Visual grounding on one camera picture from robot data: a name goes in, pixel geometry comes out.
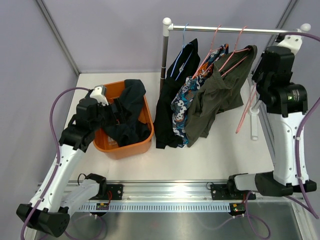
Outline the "dark navy shorts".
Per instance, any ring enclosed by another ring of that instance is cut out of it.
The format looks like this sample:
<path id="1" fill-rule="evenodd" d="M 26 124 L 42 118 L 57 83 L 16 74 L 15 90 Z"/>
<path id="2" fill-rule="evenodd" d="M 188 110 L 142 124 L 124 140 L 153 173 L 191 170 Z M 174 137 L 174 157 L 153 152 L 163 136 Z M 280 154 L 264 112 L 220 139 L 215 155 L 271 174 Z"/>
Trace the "dark navy shorts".
<path id="1" fill-rule="evenodd" d="M 124 147 L 145 141 L 151 134 L 146 123 L 139 121 L 144 104 L 146 89 L 139 79 L 126 79 L 124 90 L 117 98 L 124 116 L 124 121 L 114 126 L 103 127 L 106 135 Z"/>

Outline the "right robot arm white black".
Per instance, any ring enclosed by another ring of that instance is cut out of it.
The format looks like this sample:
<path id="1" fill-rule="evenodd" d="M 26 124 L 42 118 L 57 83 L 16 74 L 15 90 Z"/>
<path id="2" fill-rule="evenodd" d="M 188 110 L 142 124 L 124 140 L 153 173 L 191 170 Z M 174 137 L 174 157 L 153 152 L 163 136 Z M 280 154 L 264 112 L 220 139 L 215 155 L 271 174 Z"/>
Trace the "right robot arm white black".
<path id="1" fill-rule="evenodd" d="M 259 100 L 266 106 L 273 132 L 274 170 L 255 174 L 235 174 L 226 186 L 228 196 L 239 198 L 249 191 L 268 197 L 285 197 L 317 190 L 309 178 L 304 157 L 303 120 L 308 113 L 307 90 L 291 82 L 295 55 L 283 46 L 267 47 L 252 79 Z"/>

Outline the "black shorts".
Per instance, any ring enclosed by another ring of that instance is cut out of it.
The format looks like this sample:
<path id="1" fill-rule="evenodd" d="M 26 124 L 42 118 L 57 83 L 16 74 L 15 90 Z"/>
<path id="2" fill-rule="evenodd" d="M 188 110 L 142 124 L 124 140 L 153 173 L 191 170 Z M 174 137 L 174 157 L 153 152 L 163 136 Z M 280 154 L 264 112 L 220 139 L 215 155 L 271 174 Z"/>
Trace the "black shorts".
<path id="1" fill-rule="evenodd" d="M 167 146 L 177 148 L 182 142 L 173 132 L 171 103 L 186 78 L 194 75 L 199 64 L 198 39 L 195 38 L 183 47 L 166 72 L 153 123 L 157 149 L 165 149 Z"/>

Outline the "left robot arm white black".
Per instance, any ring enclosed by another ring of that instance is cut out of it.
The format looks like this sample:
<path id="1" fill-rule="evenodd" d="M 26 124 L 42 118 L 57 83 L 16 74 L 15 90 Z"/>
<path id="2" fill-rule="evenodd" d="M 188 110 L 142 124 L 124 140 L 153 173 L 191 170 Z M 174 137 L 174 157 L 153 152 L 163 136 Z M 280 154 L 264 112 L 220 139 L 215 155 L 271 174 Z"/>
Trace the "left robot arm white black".
<path id="1" fill-rule="evenodd" d="M 90 173 L 69 195 L 63 197 L 70 176 L 102 127 L 116 123 L 113 109 L 106 98 L 85 97 L 76 106 L 67 127 L 56 140 L 56 157 L 39 190 L 29 203 L 21 203 L 17 216 L 23 221 L 20 238 L 26 228 L 59 237 L 66 230 L 70 218 L 91 198 L 112 197 L 105 177 Z"/>

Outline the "pink hanger navy shorts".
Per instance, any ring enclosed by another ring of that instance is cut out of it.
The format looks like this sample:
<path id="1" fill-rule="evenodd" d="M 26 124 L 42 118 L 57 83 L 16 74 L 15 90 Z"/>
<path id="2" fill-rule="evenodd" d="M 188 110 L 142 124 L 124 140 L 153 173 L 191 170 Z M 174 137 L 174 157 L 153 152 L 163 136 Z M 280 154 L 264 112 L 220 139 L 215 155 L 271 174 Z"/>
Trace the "pink hanger navy shorts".
<path id="1" fill-rule="evenodd" d="M 252 106 L 253 104 L 253 101 L 255 100 L 256 98 L 256 95 L 257 95 L 257 89 L 256 89 L 256 83 L 253 84 L 253 86 L 250 87 L 250 94 L 249 94 L 249 97 L 248 97 L 248 100 L 246 102 L 246 105 L 245 105 L 245 108 L 242 112 L 242 115 L 241 115 L 241 118 L 239 120 L 239 123 L 238 123 L 238 126 L 237 126 L 237 129 L 235 131 L 236 134 L 238 134 L 243 126 L 243 123 L 245 121 L 245 118 L 246 118 L 246 115 L 250 109 L 250 107 Z"/>

